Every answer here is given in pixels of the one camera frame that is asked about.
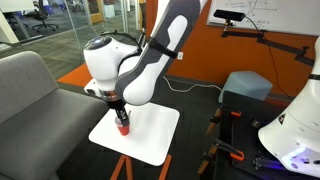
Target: orange wall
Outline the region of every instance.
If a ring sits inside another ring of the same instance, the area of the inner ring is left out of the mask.
[[[157,3],[157,0],[147,1],[147,35],[150,35],[156,19]],[[193,32],[181,49],[184,52],[183,60],[174,61],[167,74],[224,84],[231,72],[252,70],[273,84],[273,93],[283,94],[277,85],[268,47],[256,43],[253,38],[221,38],[222,27],[206,25],[210,4],[211,0],[208,0]],[[314,36],[268,32],[266,38],[296,48],[309,46],[306,56],[315,58]],[[294,54],[274,48],[271,48],[271,52],[280,87],[288,95],[296,96],[305,85],[312,68],[295,61]]]

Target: whiteboard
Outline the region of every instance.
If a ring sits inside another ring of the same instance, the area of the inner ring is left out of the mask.
[[[320,35],[320,0],[212,0],[207,25],[223,25],[216,9],[242,12],[259,29],[303,35]],[[235,27],[254,29],[247,18]]]

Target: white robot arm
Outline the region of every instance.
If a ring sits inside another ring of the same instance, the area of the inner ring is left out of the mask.
[[[286,169],[320,178],[320,38],[307,84],[282,114],[259,130],[263,146]]]
[[[86,91],[101,96],[128,125],[124,104],[143,105],[152,99],[159,78],[187,40],[206,1],[159,0],[155,28],[142,52],[109,36],[89,41],[84,57],[96,88]]]

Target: gray couch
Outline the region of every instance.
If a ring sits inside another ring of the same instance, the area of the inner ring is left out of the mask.
[[[0,179],[53,179],[107,110],[60,89],[36,53],[0,59]]]

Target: door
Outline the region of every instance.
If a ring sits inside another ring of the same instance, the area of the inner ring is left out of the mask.
[[[102,12],[102,3],[101,0],[86,0],[89,7],[91,23],[95,24],[102,22],[103,12]]]

